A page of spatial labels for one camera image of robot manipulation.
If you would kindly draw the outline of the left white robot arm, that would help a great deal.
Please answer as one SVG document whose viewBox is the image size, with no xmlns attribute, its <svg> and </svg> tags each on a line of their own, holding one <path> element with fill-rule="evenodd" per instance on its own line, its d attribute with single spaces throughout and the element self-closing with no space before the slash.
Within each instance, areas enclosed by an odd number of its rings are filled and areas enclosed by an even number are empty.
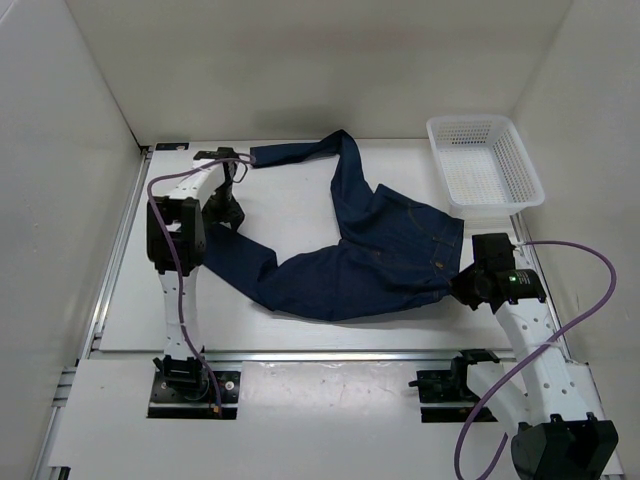
<svg viewBox="0 0 640 480">
<path fill-rule="evenodd" d="M 146 187 L 146 253 L 163 291 L 166 346 L 174 361 L 198 360 L 196 282 L 207 248 L 206 228 L 224 224 L 234 230 L 245 215 L 233 195 L 238 169 L 254 158 L 230 147 L 201 150 L 187 170 L 157 176 Z"/>
</svg>

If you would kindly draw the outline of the dark blue denim trousers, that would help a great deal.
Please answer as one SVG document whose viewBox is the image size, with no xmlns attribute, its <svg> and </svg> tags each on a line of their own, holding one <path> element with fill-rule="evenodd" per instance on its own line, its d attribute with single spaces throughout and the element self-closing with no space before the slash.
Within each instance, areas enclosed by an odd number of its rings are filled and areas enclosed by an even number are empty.
<svg viewBox="0 0 640 480">
<path fill-rule="evenodd" d="M 340 241 L 283 263 L 220 224 L 204 265 L 259 305 L 336 322 L 436 303 L 459 272 L 464 222 L 385 185 L 366 182 L 356 141 L 338 130 L 318 142 L 254 147 L 257 168 L 336 155 L 330 184 Z"/>
</svg>

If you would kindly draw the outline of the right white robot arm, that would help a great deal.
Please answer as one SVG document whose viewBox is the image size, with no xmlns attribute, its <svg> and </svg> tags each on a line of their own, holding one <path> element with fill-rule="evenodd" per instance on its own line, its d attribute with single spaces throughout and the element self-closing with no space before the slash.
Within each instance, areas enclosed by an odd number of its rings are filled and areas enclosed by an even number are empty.
<svg viewBox="0 0 640 480">
<path fill-rule="evenodd" d="M 612 421 L 599 419 L 588 408 L 558 342 L 609 301 L 617 286 L 616 269 L 604 254 L 583 246 L 582 251 L 606 266 L 609 285 L 593 307 L 555 330 L 540 315 L 517 310 L 523 303 L 542 305 L 547 295 L 534 270 L 518 267 L 516 248 L 503 233 L 473 236 L 473 262 L 451 283 L 460 303 L 471 309 L 489 305 L 517 360 L 507 372 L 501 372 L 498 361 L 484 360 L 450 373 L 455 396 L 479 397 L 454 447 L 455 475 L 463 476 L 466 436 L 480 411 L 488 408 L 504 429 L 498 449 L 510 452 L 519 478 L 598 479 L 618 445 L 618 432 Z"/>
</svg>

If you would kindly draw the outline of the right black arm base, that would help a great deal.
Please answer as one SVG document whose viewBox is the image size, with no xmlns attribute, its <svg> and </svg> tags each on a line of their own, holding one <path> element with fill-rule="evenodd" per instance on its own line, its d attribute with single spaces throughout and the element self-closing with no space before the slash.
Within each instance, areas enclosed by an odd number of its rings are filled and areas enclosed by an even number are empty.
<svg viewBox="0 0 640 480">
<path fill-rule="evenodd" d="M 423 424 L 464 423 L 480 397 L 467 385 L 468 368 L 479 363 L 499 363 L 491 350 L 461 350 L 448 369 L 418 370 L 408 386 L 416 389 Z"/>
</svg>

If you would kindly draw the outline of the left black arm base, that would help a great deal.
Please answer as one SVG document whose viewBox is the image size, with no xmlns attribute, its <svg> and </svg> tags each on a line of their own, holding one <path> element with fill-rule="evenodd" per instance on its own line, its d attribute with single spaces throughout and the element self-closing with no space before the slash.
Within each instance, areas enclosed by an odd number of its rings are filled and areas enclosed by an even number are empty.
<svg viewBox="0 0 640 480">
<path fill-rule="evenodd" d="M 235 420 L 241 372 L 215 371 L 216 383 L 195 358 L 154 358 L 147 417 L 151 419 Z"/>
</svg>

